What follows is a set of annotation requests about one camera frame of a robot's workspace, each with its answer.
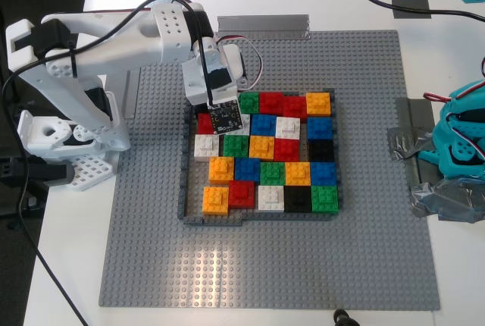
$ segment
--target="yellow lego brick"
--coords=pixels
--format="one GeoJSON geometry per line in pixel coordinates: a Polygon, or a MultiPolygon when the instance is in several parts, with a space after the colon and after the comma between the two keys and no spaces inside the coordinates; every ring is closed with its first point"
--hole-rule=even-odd
{"type": "Polygon", "coordinates": [[[310,163],[286,162],[285,177],[287,186],[310,186],[310,163]]]}
{"type": "Polygon", "coordinates": [[[234,158],[211,157],[209,162],[209,183],[229,184],[234,179],[234,158]]]}
{"type": "Polygon", "coordinates": [[[227,216],[229,214],[229,188],[204,187],[202,214],[227,216]]]}
{"type": "Polygon", "coordinates": [[[307,92],[306,112],[308,116],[330,116],[330,94],[328,92],[307,92]]]}
{"type": "Polygon", "coordinates": [[[273,161],[274,138],[272,136],[251,135],[249,140],[249,157],[263,161],[273,161]]]}

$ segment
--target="gray lego baseplate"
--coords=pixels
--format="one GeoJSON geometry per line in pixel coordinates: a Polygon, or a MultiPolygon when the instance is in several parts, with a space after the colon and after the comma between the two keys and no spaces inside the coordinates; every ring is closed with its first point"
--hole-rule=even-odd
{"type": "MultiPolygon", "coordinates": [[[[343,188],[339,167],[339,151],[338,151],[338,130],[336,129],[336,100],[333,89],[320,89],[330,93],[330,102],[332,110],[332,128],[333,128],[333,147],[335,153],[337,191],[339,193],[339,209],[343,209],[343,188]]],[[[298,95],[295,92],[285,92],[285,95],[298,95]]],[[[200,162],[194,159],[194,142],[196,140],[197,123],[196,116],[190,108],[185,111],[186,117],[184,123],[189,126],[187,137],[189,140],[184,141],[184,145],[189,146],[184,148],[184,152],[189,153],[188,165],[184,158],[180,166],[180,191],[179,191],[179,208],[178,218],[183,220],[188,225],[207,225],[207,226],[240,226],[245,220],[281,220],[281,221],[329,221],[337,215],[318,214],[318,213],[288,213],[288,212],[259,212],[258,207],[258,186],[255,191],[255,209],[237,209],[230,210],[229,216],[215,216],[202,215],[202,194],[204,187],[227,187],[213,185],[208,182],[208,167],[209,163],[200,162]]],[[[300,127],[300,161],[308,160],[307,153],[307,137],[306,124],[301,124],[300,127]]],[[[222,154],[222,140],[219,145],[220,155],[222,154]]]]}
{"type": "MultiPolygon", "coordinates": [[[[406,96],[397,32],[254,44],[264,58],[258,91],[335,89],[344,208],[332,221],[186,226],[177,218],[180,161],[189,158],[182,71],[144,67],[128,121],[132,148],[120,154],[99,305],[439,309],[427,222],[412,215],[405,164],[387,147],[396,99],[406,96]]],[[[257,57],[240,46],[256,72],[257,57]]]]}

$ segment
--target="blue lego brick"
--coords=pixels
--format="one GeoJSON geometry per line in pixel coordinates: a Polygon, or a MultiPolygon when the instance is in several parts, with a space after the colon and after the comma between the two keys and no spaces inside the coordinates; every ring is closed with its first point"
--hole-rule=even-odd
{"type": "Polygon", "coordinates": [[[235,180],[259,182],[259,158],[236,158],[235,180]]]}
{"type": "Polygon", "coordinates": [[[335,163],[311,162],[310,178],[312,186],[336,186],[335,163]]]}
{"type": "Polygon", "coordinates": [[[276,116],[253,115],[252,125],[251,125],[251,135],[275,136],[276,135],[276,116]]]}
{"type": "Polygon", "coordinates": [[[332,139],[332,119],[331,118],[308,118],[307,139],[332,139]]]}

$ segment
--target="white table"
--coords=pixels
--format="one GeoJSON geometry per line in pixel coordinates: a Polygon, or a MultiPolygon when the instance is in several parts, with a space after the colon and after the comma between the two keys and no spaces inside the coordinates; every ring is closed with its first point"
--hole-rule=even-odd
{"type": "MultiPolygon", "coordinates": [[[[85,9],[132,8],[143,0],[86,0],[85,9]]],[[[424,90],[448,95],[480,77],[485,54],[485,25],[463,17],[394,20],[391,11],[365,0],[193,0],[217,16],[239,14],[310,14],[311,30],[399,31],[408,96],[424,90]]],[[[459,0],[430,0],[432,8],[485,14],[485,5],[459,0]]],[[[437,119],[440,105],[434,107],[437,119]]],[[[114,178],[74,195],[54,188],[48,198],[39,247],[54,273],[90,325],[231,324],[331,325],[331,311],[267,309],[127,309],[98,306],[99,288],[114,178]]],[[[485,319],[485,222],[468,225],[428,219],[442,309],[438,312],[351,312],[361,325],[482,324],[485,319]]],[[[25,325],[78,324],[74,313],[37,262],[25,325]]]]}

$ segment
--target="silver tape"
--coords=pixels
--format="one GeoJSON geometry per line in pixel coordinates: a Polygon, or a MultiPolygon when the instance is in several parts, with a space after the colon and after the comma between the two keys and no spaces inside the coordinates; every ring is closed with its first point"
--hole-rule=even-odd
{"type": "Polygon", "coordinates": [[[219,17],[219,34],[254,40],[310,39],[308,15],[242,15],[219,17]]]}

